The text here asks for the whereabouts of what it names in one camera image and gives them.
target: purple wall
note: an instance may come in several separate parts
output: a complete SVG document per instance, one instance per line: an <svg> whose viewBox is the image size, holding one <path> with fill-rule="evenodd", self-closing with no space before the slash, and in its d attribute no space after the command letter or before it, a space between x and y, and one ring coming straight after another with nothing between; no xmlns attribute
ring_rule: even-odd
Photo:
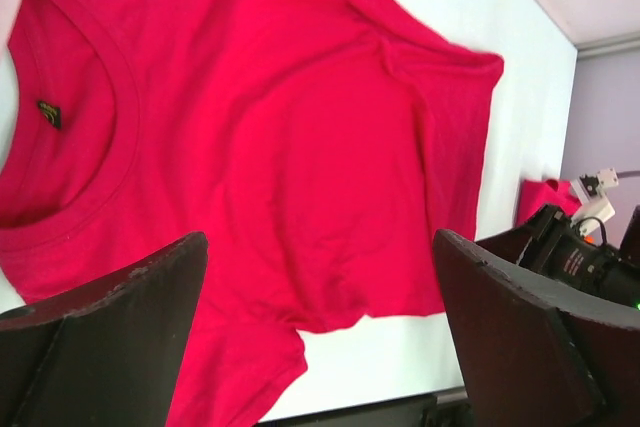
<svg viewBox="0 0 640 427"><path fill-rule="evenodd" d="M562 178L613 167L640 170L640 50L581 60L576 67ZM640 178L609 195L616 215L606 223L619 245L636 205Z"/></svg>

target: black camera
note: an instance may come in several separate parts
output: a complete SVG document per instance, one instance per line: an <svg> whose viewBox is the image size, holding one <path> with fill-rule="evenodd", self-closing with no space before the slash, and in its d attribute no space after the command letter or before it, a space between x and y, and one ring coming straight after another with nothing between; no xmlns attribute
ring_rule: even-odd
<svg viewBox="0 0 640 427"><path fill-rule="evenodd" d="M546 205L523 226L531 238L516 263L587 294L640 309L640 209L619 249L607 243L600 225L603 241L594 245L580 235L580 222L572 225L562 209Z"/></svg>

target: clothing label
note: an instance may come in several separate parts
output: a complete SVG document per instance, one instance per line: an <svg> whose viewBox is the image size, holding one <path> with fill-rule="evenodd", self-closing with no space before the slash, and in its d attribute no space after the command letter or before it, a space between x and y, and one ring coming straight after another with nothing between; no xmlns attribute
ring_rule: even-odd
<svg viewBox="0 0 640 427"><path fill-rule="evenodd" d="M38 101L38 109L42 112L47 122L53 125L56 129L62 128L62 116L60 114L60 108L40 100Z"/></svg>

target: red t-shirt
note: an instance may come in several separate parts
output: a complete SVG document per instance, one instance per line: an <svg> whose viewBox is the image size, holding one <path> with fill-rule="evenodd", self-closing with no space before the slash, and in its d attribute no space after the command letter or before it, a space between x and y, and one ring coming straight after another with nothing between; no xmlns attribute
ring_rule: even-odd
<svg viewBox="0 0 640 427"><path fill-rule="evenodd" d="M0 265L27 301L207 234L169 425L258 421L296 329L443 310L430 243L474 236L498 56L393 0L24 0L9 47Z"/></svg>

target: crew neck collar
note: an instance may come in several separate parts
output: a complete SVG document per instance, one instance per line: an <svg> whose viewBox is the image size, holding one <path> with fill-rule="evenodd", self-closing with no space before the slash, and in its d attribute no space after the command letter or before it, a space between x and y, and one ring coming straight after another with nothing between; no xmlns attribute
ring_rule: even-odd
<svg viewBox="0 0 640 427"><path fill-rule="evenodd" d="M43 247L72 235L93 217L117 192L133 162L138 143L140 102L131 68L114 39L77 0L49 0L84 35L100 58L111 82L116 119L107 155L95 177L63 210L32 224L0 228L0 252L9 254ZM22 91L28 79L18 83ZM28 156L35 147L37 132L29 129L34 109L20 100L15 135L9 157L0 174L3 179L20 179L28 168Z"/></svg>

